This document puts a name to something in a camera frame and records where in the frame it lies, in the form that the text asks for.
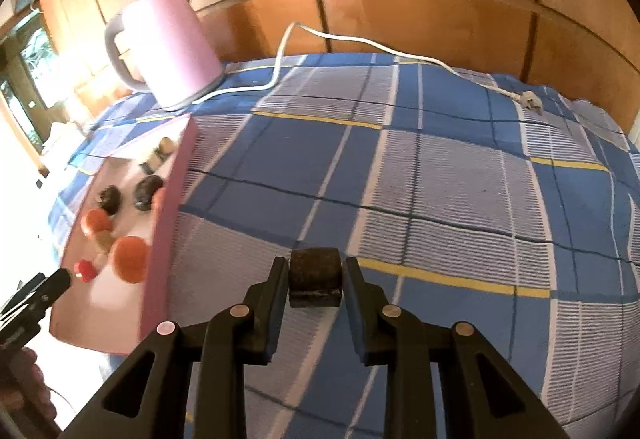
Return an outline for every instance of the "human hand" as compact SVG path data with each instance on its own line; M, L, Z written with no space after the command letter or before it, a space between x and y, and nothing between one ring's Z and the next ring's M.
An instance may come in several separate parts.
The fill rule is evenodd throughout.
M47 419L55 419L56 407L51 402L51 392L44 383L44 375L39 366L35 364L38 355L32 349L23 348L12 358L11 364L17 365L21 372L16 372L21 379L28 379L33 384L33 393L37 397L34 404ZM5 379L0 379L0 404L9 412L20 410L25 402L24 391L14 384L10 384Z

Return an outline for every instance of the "plaid tablecloth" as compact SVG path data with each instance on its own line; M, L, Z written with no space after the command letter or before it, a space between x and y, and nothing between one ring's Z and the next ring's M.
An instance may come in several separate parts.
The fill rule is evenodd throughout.
M272 65L233 64L222 87ZM171 317L206 321L274 256L338 247L422 320L473 322L572 437L599 439L640 383L640 155L588 102L461 72L472 81L386 54L287 57L272 90L189 107ZM534 90L544 115L487 84ZM138 93L101 115L50 211L55 254L102 159L175 114ZM385 378L359 364L344 307L287 308L273 363L246 369L249 435L379 437Z

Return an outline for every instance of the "kettle handle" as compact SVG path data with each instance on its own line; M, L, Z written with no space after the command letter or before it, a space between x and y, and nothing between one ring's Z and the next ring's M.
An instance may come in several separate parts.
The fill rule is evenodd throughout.
M134 91L149 91L149 86L146 82L136 80L125 63L120 59L120 52L116 46L116 35L124 31L124 24L122 22L122 14L118 13L108 23L104 29L104 45L107 49L107 56L111 62L111 65L116 71L116 74L120 77L120 80L129 88Z

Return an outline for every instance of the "white floor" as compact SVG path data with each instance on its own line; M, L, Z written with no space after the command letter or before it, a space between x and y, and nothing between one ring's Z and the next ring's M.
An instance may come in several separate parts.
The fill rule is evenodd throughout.
M15 292L19 280L27 281L38 272L50 275L57 265L47 244L38 238L44 215L33 164L2 118L0 141L1 305ZM28 346L38 353L37 363L46 384L63 394L78 411L102 384L100 367L106 366L106 357L57 341L47 331L48 317L40 326L42 331ZM56 422L65 427L73 419L73 411L59 396L52 394L51 400L58 410Z

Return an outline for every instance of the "pink electric kettle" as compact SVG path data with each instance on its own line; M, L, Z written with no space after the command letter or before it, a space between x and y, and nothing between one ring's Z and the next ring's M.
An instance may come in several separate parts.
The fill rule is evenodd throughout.
M136 80L115 45L126 31L145 81ZM127 87L151 91L163 109L176 111L215 89L224 77L215 51L187 0L134 0L104 32L111 65Z

